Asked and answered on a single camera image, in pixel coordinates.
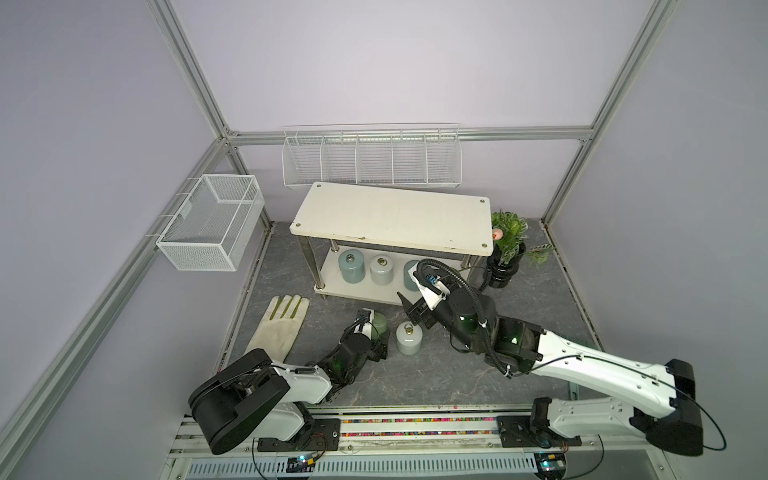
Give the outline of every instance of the robotic arm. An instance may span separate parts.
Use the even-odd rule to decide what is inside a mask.
[[[367,360],[386,359],[389,334],[372,335],[372,321],[373,310],[359,310],[339,345],[319,362],[287,365],[254,349],[197,387],[189,405],[212,453],[229,452],[251,433],[260,439],[260,452],[301,450],[313,436],[323,437],[320,449],[335,450],[339,420],[316,421],[303,402],[331,399]]]
[[[660,449],[701,455],[703,430],[695,404],[693,367],[633,362],[578,345],[538,325],[496,314],[495,303],[437,260],[417,263],[409,274],[422,298],[400,295],[409,319],[431,328],[442,324],[467,351],[511,378],[533,373],[607,393],[595,400],[536,399],[525,425],[500,425],[517,446],[553,446],[578,435],[638,435]]]

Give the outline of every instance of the artificial plant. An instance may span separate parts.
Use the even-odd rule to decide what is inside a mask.
[[[509,263],[519,254],[520,244],[523,243],[523,240],[528,238],[524,235],[528,229],[528,222],[525,218],[520,218],[512,212],[499,211],[491,214],[491,224],[494,229],[502,231],[500,238],[498,238],[498,232],[494,232],[494,241],[502,252],[502,258],[499,262]],[[544,263],[549,258],[549,252],[553,249],[551,244],[545,243],[527,249],[525,254],[530,256],[532,262]]]

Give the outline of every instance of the black flower pot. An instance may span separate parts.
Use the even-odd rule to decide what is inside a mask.
[[[515,275],[520,268],[520,259],[525,253],[525,243],[520,244],[518,254],[512,257],[508,263],[502,263],[502,251],[498,245],[493,246],[493,255],[487,260],[489,274],[491,276],[488,286],[493,288],[504,288],[509,283],[512,275]]]

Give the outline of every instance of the gray cylindrical weight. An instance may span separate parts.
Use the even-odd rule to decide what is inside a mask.
[[[408,270],[410,270],[418,262],[419,262],[418,260],[411,260],[408,263],[406,263],[406,266],[402,269],[402,282],[406,285],[406,288],[408,290],[411,290],[412,292],[418,292],[419,287],[413,281],[413,278],[411,278],[411,276],[408,275]]]
[[[403,355],[413,355],[422,348],[422,327],[411,322],[400,323],[395,336],[397,337],[397,350]]]
[[[347,283],[359,283],[366,277],[366,260],[360,250],[347,250],[339,255],[341,276]]]
[[[369,262],[371,280],[376,285],[389,285],[395,279],[395,263],[386,255],[376,255]]]

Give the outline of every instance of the white wire shelf rack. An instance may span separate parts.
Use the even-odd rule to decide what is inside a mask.
[[[314,182],[457,187],[462,182],[458,127],[339,134],[286,132],[283,181],[305,190]]]
[[[202,175],[157,247],[178,270],[233,272],[263,207],[253,175]]]

